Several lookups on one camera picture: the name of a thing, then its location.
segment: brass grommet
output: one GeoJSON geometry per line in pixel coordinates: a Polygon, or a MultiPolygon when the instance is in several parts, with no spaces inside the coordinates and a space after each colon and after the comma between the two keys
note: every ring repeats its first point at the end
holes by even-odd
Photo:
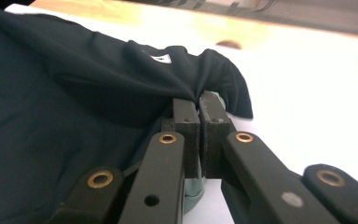
{"type": "Polygon", "coordinates": [[[159,138],[159,142],[163,143],[163,144],[170,144],[170,143],[174,143],[176,141],[176,137],[173,134],[163,134],[160,138],[159,138]]]}
{"type": "Polygon", "coordinates": [[[253,142],[253,137],[248,133],[237,133],[235,137],[237,138],[238,141],[243,143],[253,142]]]}
{"type": "Polygon", "coordinates": [[[343,187],[345,185],[344,178],[336,172],[330,170],[320,170],[316,173],[318,178],[325,184],[333,187],[343,187]]]}
{"type": "Polygon", "coordinates": [[[91,175],[87,184],[92,189],[101,189],[108,186],[113,181],[113,175],[109,171],[102,170],[97,173],[91,175]]]}

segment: black cloth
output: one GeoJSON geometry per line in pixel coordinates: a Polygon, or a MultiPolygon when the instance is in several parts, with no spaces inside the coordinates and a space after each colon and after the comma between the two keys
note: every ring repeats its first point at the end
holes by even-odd
{"type": "Polygon", "coordinates": [[[154,49],[73,22],[0,11],[0,223],[41,223],[80,175],[140,161],[172,98],[217,91],[252,118],[245,81],[206,49],[154,49]],[[169,55],[171,63],[151,56],[169,55]]]}
{"type": "Polygon", "coordinates": [[[0,8],[4,9],[12,4],[30,5],[34,0],[0,0],[0,8]]]}

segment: black metal bar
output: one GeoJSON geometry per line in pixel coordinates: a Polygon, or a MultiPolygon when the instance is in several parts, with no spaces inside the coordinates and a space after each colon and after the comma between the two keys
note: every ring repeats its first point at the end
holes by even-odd
{"type": "Polygon", "coordinates": [[[256,135],[231,133],[224,155],[249,198],[241,212],[250,223],[338,223],[256,135]]]}
{"type": "Polygon", "coordinates": [[[185,178],[199,177],[200,118],[194,104],[173,99],[174,131],[185,138],[185,178]]]}
{"type": "Polygon", "coordinates": [[[141,167],[141,161],[137,162],[133,166],[129,167],[127,170],[123,171],[124,181],[121,185],[120,191],[115,198],[112,208],[110,209],[104,224],[116,224],[121,216],[123,211],[124,204],[127,201],[127,198],[131,192],[133,181],[135,180],[138,170],[141,167]]]}
{"type": "Polygon", "coordinates": [[[243,212],[248,211],[250,206],[250,199],[246,192],[232,186],[225,179],[222,179],[221,189],[234,223],[252,223],[249,215],[243,212]]]}
{"type": "Polygon", "coordinates": [[[358,223],[358,181],[325,164],[307,167],[302,181],[341,223],[358,223]]]}
{"type": "Polygon", "coordinates": [[[152,137],[118,223],[182,222],[184,146],[179,133],[152,137]]]}
{"type": "Polygon", "coordinates": [[[200,121],[202,174],[207,178],[221,178],[221,148],[230,132],[231,121],[219,98],[209,91],[200,97],[200,121]]]}
{"type": "Polygon", "coordinates": [[[103,223],[122,182],[123,174],[114,168],[99,167],[85,173],[47,223],[103,223]]]}

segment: black t-shirt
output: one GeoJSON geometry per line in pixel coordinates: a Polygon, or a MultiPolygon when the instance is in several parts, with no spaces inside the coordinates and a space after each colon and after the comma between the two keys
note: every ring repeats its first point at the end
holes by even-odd
{"type": "Polygon", "coordinates": [[[245,81],[206,49],[154,49],[55,17],[0,11],[0,223],[40,223],[76,180],[140,161],[172,98],[216,91],[252,118],[245,81]]]}

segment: screw hole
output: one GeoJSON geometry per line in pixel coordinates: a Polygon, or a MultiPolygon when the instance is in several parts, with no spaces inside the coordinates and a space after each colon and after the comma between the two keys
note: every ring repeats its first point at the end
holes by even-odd
{"type": "Polygon", "coordinates": [[[316,175],[321,181],[330,186],[343,187],[345,185],[344,178],[336,172],[330,170],[320,170],[316,175]]]}
{"type": "Polygon", "coordinates": [[[243,142],[243,143],[253,142],[253,139],[254,139],[248,133],[237,133],[237,135],[235,135],[235,137],[237,138],[238,141],[243,142]]]}
{"type": "Polygon", "coordinates": [[[145,197],[145,204],[147,206],[156,206],[159,204],[159,197],[155,194],[150,194],[147,197],[145,197]]]}
{"type": "Polygon", "coordinates": [[[176,141],[176,137],[172,134],[164,134],[159,138],[159,141],[163,144],[170,144],[176,141]]]}
{"type": "Polygon", "coordinates": [[[293,207],[300,208],[304,205],[302,198],[293,192],[284,192],[281,197],[286,203],[293,207]]]}
{"type": "Polygon", "coordinates": [[[109,171],[99,171],[89,177],[87,184],[92,189],[101,189],[113,181],[113,175],[109,171]]]}

